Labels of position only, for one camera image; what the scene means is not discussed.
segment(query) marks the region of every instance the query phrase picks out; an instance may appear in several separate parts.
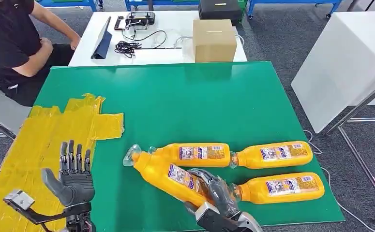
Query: black case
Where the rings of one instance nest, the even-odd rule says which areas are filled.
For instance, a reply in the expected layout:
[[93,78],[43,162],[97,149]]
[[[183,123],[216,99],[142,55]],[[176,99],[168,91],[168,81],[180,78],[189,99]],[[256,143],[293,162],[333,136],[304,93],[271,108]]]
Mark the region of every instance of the black case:
[[233,26],[241,19],[237,0],[200,0],[200,19],[230,19]]

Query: black shirt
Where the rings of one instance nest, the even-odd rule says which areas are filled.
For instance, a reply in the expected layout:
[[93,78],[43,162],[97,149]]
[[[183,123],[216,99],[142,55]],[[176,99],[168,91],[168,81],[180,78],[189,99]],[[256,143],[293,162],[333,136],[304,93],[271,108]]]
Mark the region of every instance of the black shirt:
[[29,17],[33,6],[34,0],[0,2],[0,88],[48,74],[43,69],[34,77],[25,77],[12,69],[28,62],[29,56],[41,48],[38,31]]

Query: blue cart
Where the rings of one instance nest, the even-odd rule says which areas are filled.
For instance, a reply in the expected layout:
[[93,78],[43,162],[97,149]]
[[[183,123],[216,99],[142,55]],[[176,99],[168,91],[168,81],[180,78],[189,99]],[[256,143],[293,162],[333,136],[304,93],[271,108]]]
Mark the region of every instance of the blue cart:
[[82,0],[82,1],[61,1],[53,2],[52,0],[40,0],[38,1],[43,7],[68,7],[68,6],[90,6],[93,12],[99,9],[103,10],[103,0]]
[[319,4],[332,3],[331,11],[326,14],[326,19],[331,17],[331,14],[337,10],[342,0],[250,0],[249,11],[247,13],[249,19],[253,18],[253,9],[256,3],[315,3],[315,6]]
[[[342,0],[249,0],[249,10],[247,15],[249,19],[253,18],[253,9],[256,3],[315,3],[315,5],[331,3],[333,5],[331,11],[326,14],[329,19],[331,14],[337,10]],[[127,11],[131,11],[131,6],[147,6],[146,0],[125,0]],[[172,0],[153,0],[153,5],[197,5],[198,1],[172,1]]]

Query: yellow tape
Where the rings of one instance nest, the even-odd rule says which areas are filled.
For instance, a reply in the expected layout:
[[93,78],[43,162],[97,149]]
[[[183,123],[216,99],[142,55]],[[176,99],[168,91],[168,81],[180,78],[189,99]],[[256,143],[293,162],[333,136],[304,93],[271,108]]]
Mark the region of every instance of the yellow tape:
[[[70,99],[63,114],[56,106],[32,108],[0,168],[0,232],[44,231],[3,202],[3,197],[13,189],[22,189],[35,199],[32,209],[37,213],[62,212],[63,205],[42,182],[41,169],[50,168],[57,175],[63,141],[75,140],[75,144],[82,144],[83,150],[91,149],[92,157],[95,140],[121,137],[123,113],[100,115],[104,98],[89,93],[83,96],[83,99]],[[51,231],[59,231],[65,222],[61,219],[46,226]]]

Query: orange juice bottle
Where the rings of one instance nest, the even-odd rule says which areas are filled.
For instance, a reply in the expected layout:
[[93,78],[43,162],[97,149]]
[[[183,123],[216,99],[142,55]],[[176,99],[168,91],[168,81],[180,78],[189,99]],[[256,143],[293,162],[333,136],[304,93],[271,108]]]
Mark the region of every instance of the orange juice bottle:
[[227,167],[230,163],[230,148],[221,143],[169,144],[150,147],[149,153],[183,167]]
[[200,178],[160,156],[142,151],[138,145],[129,149],[123,165],[133,166],[147,182],[182,202],[191,202],[200,207],[208,201]]
[[303,141],[255,145],[241,152],[231,153],[230,167],[250,169],[304,165],[313,158],[310,145]]
[[232,185],[234,196],[254,204],[298,202],[320,198],[324,186],[315,173],[291,173],[258,177],[242,185]]

